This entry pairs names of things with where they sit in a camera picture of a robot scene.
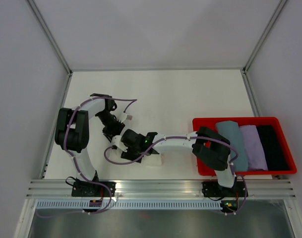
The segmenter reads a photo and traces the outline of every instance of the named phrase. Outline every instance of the folded towel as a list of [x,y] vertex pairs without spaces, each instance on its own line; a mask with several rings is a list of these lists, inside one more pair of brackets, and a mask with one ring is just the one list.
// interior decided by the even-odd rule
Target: folded towel
[[249,171],[268,170],[263,147],[255,125],[240,126],[245,152],[248,158]]
[[[219,134],[227,138],[230,144],[238,151],[239,156],[234,161],[235,171],[248,170],[248,158],[244,150],[243,138],[239,129],[238,123],[228,120],[216,124],[216,129]],[[230,156],[233,158],[236,154],[231,151]]]
[[270,171],[290,170],[274,128],[271,125],[260,125],[256,129],[264,150],[268,169]]

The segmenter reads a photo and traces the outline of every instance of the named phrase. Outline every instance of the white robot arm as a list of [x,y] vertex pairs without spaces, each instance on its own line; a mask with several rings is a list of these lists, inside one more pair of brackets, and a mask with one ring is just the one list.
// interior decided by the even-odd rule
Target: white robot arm
[[205,165],[215,170],[220,186],[231,188],[234,185],[235,176],[231,171],[229,161],[229,141],[218,133],[201,127],[182,135],[163,135],[157,132],[149,132],[146,136],[137,134],[131,129],[124,130],[124,123],[118,120],[110,112],[117,108],[114,99],[109,95],[93,94],[91,99],[81,105],[81,109],[75,114],[72,125],[65,140],[67,127],[73,114],[73,109],[61,108],[55,133],[55,142],[75,156],[79,170],[89,180],[97,177],[88,151],[89,120],[93,116],[99,117],[105,126],[103,134],[111,142],[114,148],[122,150],[121,158],[140,163],[143,155],[163,154],[168,151],[184,151],[193,153]]

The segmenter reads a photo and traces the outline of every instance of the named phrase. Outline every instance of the aluminum frame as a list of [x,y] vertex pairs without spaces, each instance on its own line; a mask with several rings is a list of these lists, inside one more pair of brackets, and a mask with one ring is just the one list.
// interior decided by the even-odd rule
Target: aluminum frame
[[[127,200],[207,200],[202,182],[207,180],[112,180],[116,182],[116,199]],[[288,179],[246,179],[248,200],[295,199]],[[64,179],[32,180],[27,199],[78,199]]]
[[[62,107],[64,105],[64,101],[72,77],[72,70],[68,66],[68,63],[66,62],[62,52],[60,51],[34,0],[26,0],[26,2],[31,7],[35,18],[40,24],[40,27],[44,31],[46,37],[48,38],[50,44],[52,45],[54,51],[56,52],[58,58],[60,59],[62,65],[68,73],[66,89],[62,94],[62,100],[60,102],[60,107]],[[255,56],[262,47],[264,41],[269,35],[271,29],[273,28],[273,25],[275,24],[278,16],[281,14],[287,2],[288,0],[280,0],[271,19],[269,20],[256,46],[254,47],[246,65],[241,70],[244,85],[247,90],[247,95],[249,97],[253,113],[256,117],[261,116],[261,111],[254,96],[252,84],[249,78],[247,77],[246,73],[251,64],[253,63]],[[52,130],[52,136],[47,144],[47,153],[44,158],[45,162],[41,171],[41,178],[44,176],[44,173],[46,171],[47,162],[49,160],[52,146],[54,143],[53,131],[54,130]],[[204,180],[115,180],[115,182],[117,182],[116,197],[118,199],[127,201],[132,201],[134,199],[203,200],[207,199],[204,198],[201,193],[201,183],[203,181]],[[249,200],[283,199],[287,208],[287,215],[293,227],[294,234],[296,238],[302,238],[302,216],[300,215],[300,208],[298,207],[292,185],[288,179],[247,180],[247,188],[249,192]],[[15,232],[16,238],[28,237],[35,208],[39,198],[63,198],[68,200],[70,199],[71,201],[73,199],[77,199],[71,197],[70,186],[65,184],[63,179],[32,180],[27,191],[26,200]]]

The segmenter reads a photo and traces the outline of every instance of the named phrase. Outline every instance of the white wall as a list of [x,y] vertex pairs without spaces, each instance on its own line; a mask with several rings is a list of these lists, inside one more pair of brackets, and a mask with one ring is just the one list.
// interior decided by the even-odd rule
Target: white wall
[[35,0],[69,66],[243,67],[279,0]]
[[0,0],[0,238],[40,172],[66,72],[24,0]]
[[248,72],[264,116],[276,116],[298,173],[290,176],[302,209],[302,0],[289,1]]

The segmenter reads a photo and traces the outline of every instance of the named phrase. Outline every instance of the purple cable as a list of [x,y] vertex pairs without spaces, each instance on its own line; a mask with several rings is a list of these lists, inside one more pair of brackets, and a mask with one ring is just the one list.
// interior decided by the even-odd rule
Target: purple cable
[[[111,190],[109,189],[109,187],[107,187],[107,186],[104,185],[103,183],[100,183],[100,182],[93,182],[93,181],[87,179],[87,178],[82,174],[82,172],[80,171],[80,168],[79,168],[79,166],[78,166],[78,163],[77,163],[77,161],[76,161],[75,155],[74,155],[72,152],[70,152],[69,150],[67,150],[67,145],[66,145],[66,144],[67,144],[67,137],[68,137],[68,134],[69,134],[69,131],[70,131],[70,127],[71,127],[71,125],[72,125],[73,119],[75,118],[75,115],[76,115],[77,111],[79,111],[79,110],[81,109],[81,107],[83,107],[83,106],[86,105],[87,103],[89,103],[89,102],[91,102],[91,101],[93,101],[93,100],[97,100],[97,99],[112,99],[112,100],[115,100],[115,101],[130,102],[130,103],[128,104],[128,106],[125,108],[124,112],[126,112],[127,108],[128,108],[132,103],[134,103],[134,102],[137,101],[137,99],[118,99],[118,98],[110,98],[110,97],[93,97],[93,98],[91,98],[91,99],[87,99],[86,101],[84,101],[83,103],[81,103],[80,106],[76,107],[75,110],[73,111],[72,115],[71,115],[70,120],[69,120],[67,129],[66,129],[66,133],[65,133],[65,137],[64,137],[64,140],[63,140],[63,149],[64,149],[64,151],[66,151],[71,157],[73,157],[73,162],[74,162],[74,164],[75,164],[76,170],[77,170],[78,173],[80,173],[80,176],[81,176],[85,181],[87,181],[87,182],[89,182],[89,183],[92,183],[92,184],[97,184],[97,185],[100,185],[100,186],[105,187],[105,188],[107,189],[107,191],[109,192],[109,195],[110,195],[110,199],[109,199],[109,202],[107,203],[107,205],[106,205],[104,208],[102,208],[102,209],[100,209],[100,210],[98,210],[98,211],[96,211],[96,212],[91,212],[92,214],[102,213],[102,212],[104,212],[104,211],[107,209],[107,207],[110,205],[111,200],[112,200],[112,192],[111,192]],[[41,215],[38,214],[38,212],[36,212],[36,215],[39,216],[39,217],[41,217],[41,218],[51,218],[51,217],[57,217],[57,216],[60,216],[60,215],[66,215],[66,214],[71,214],[71,213],[82,213],[82,211],[66,212],[66,213],[61,213],[61,214],[55,215],[55,216],[41,216]]]
[[[169,139],[188,139],[188,138],[186,136],[167,136],[166,139],[169,140]],[[223,142],[221,140],[216,140],[216,139],[205,137],[205,136],[192,136],[192,137],[190,137],[190,139],[203,139],[203,140],[208,140],[208,141],[216,142],[216,143],[219,143],[221,145],[227,146],[228,148],[232,149],[235,152],[235,154],[236,154],[231,160],[229,160],[230,163],[231,163],[231,161],[234,161],[238,157],[237,150],[233,146],[231,146],[231,145],[229,145],[229,144],[227,144],[227,143],[225,143],[225,142]],[[110,146],[107,149],[105,149],[105,151],[104,151],[104,157],[105,157],[105,159],[108,162],[110,162],[110,163],[112,163],[114,165],[130,165],[130,164],[133,164],[134,162],[142,159],[143,156],[145,156],[150,149],[152,149],[156,144],[160,143],[163,140],[165,140],[165,139],[161,138],[161,139],[155,141],[138,158],[136,158],[135,160],[129,161],[129,162],[121,163],[121,162],[115,162],[115,161],[110,160],[108,158],[108,156],[107,156],[107,151],[110,150],[110,149],[112,149],[112,146]]]
[[241,206],[235,212],[227,213],[227,215],[236,215],[237,212],[242,209],[243,205],[245,204],[246,197],[248,196],[248,190],[246,188],[246,181],[245,181],[244,177],[242,175],[237,175],[237,176],[241,177],[242,180],[243,180],[243,183],[244,183],[244,198],[243,198],[243,202],[242,202]]

